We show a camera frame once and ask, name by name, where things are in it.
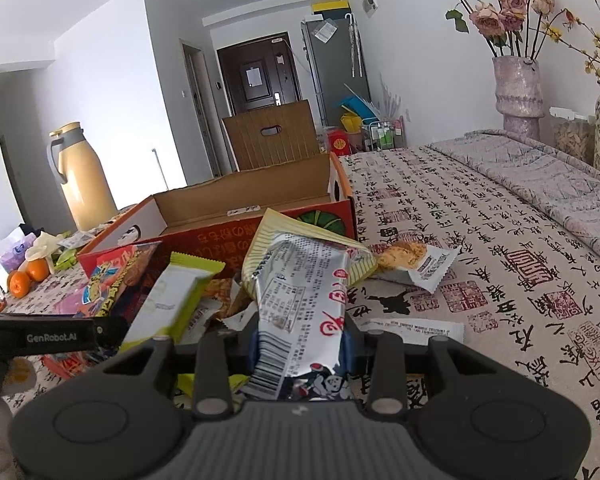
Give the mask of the silver red snack bag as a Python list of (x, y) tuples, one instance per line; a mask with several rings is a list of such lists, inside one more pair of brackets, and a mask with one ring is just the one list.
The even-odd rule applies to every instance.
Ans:
[(254, 272), (261, 356), (242, 392), (265, 401), (348, 400), (337, 373), (349, 255), (340, 244), (280, 233)]

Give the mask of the green white snack bar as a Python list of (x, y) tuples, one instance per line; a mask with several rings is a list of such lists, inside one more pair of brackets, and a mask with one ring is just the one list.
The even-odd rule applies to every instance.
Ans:
[(179, 342), (199, 304), (204, 289), (225, 263), (172, 252), (170, 262), (140, 307), (119, 352), (155, 337)]

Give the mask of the red yellow snack bag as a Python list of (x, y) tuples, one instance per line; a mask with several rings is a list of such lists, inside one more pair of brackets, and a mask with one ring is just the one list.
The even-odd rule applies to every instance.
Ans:
[(110, 316), (126, 290), (140, 282), (159, 245), (159, 242), (128, 245), (98, 257), (74, 316)]

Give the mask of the clear jar of snacks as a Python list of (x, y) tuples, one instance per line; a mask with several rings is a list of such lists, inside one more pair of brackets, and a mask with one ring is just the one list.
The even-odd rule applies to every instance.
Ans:
[(551, 107), (555, 148), (592, 166), (595, 148), (595, 117), (568, 108)]

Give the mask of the orange mandarin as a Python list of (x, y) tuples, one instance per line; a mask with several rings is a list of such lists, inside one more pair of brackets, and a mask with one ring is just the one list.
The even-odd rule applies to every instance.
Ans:
[(31, 290), (30, 276), (24, 271), (12, 271), (7, 278), (7, 287), (14, 298), (21, 299)]
[(41, 283), (50, 276), (50, 267), (45, 259), (28, 261), (24, 270), (30, 280), (35, 283)]

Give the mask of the purple plastic bag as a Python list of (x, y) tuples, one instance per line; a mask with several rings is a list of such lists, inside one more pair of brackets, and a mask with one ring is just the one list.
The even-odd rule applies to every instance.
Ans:
[(26, 258), (26, 251), (36, 240), (35, 232), (25, 233), (18, 226), (0, 240), (0, 282), (5, 283), (9, 273), (17, 270)]

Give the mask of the yellow striped snack bag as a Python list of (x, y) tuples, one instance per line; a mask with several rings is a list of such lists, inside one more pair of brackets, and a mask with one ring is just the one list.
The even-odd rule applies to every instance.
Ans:
[(356, 240), (322, 229), (319, 226), (290, 218), (286, 214), (281, 214), (274, 209), (268, 208), (261, 219), (242, 263), (242, 286), (244, 286), (247, 294), (252, 299), (256, 299), (256, 285), (252, 277), (253, 273), (257, 271), (257, 267), (260, 266), (261, 261), (264, 259), (268, 248), (273, 243), (275, 235), (279, 233), (314, 238), (314, 240), (322, 240), (323, 242), (340, 244), (347, 248), (352, 248), (354, 255), (349, 264), (348, 287), (355, 286), (359, 282), (366, 280), (378, 268), (378, 263), (373, 253)]

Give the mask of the white biscuit packet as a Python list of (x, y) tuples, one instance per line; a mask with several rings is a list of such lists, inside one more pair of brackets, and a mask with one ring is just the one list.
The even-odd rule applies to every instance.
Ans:
[(433, 294), (460, 248), (440, 248), (419, 242), (399, 242), (378, 258), (376, 278), (391, 283), (412, 285)]

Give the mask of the calligraphy print tablecloth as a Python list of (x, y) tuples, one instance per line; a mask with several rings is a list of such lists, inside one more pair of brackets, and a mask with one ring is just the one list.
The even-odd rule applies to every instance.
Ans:
[(362, 328), (457, 323), (464, 341), (578, 404), (592, 442), (578, 475), (600, 479), (600, 257), (522, 197), (437, 148), (322, 155), (239, 176), (250, 205), (343, 235), (374, 254), (397, 242), (456, 249), (434, 292), (371, 278), (349, 292)]

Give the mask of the yellow thermos jug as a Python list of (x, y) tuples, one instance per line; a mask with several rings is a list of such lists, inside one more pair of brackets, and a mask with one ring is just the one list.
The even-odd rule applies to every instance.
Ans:
[(79, 122), (50, 133), (47, 160), (78, 230), (94, 229), (117, 214), (102, 163)]

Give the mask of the dark brown door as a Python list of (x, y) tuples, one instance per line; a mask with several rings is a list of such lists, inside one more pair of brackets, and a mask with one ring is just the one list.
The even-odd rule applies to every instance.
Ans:
[(233, 115), (302, 100), (286, 32), (233, 44), (216, 54)]

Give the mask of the pink patterned folded cloth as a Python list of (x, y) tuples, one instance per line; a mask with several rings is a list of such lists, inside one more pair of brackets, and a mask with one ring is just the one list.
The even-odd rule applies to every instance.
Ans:
[(516, 194), (600, 257), (600, 171), (506, 130), (477, 130), (429, 147)]

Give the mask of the grey refrigerator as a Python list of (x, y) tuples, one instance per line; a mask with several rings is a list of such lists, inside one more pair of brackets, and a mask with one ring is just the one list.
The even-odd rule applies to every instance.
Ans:
[(343, 18), (325, 18), (316, 15), (301, 22), (306, 58), (316, 95), (321, 125), (339, 127), (344, 112), (340, 103), (359, 96), (368, 101), (370, 86), (367, 81), (362, 44), (350, 29), (347, 14)]

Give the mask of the pink ceramic vase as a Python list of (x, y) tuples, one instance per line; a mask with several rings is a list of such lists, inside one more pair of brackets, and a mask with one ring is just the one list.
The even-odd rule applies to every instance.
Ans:
[(544, 99), (538, 62), (504, 55), (493, 59), (495, 107), (503, 116), (503, 129), (540, 140)]

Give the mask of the dried pink rose bouquet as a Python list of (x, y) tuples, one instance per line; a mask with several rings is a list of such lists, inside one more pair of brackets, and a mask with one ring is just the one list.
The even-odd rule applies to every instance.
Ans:
[(530, 62), (539, 57), (546, 40), (558, 44), (566, 30), (581, 24), (576, 14), (558, 8), (556, 0), (457, 0), (445, 18), (462, 34), (473, 27), (497, 58), (511, 55)]

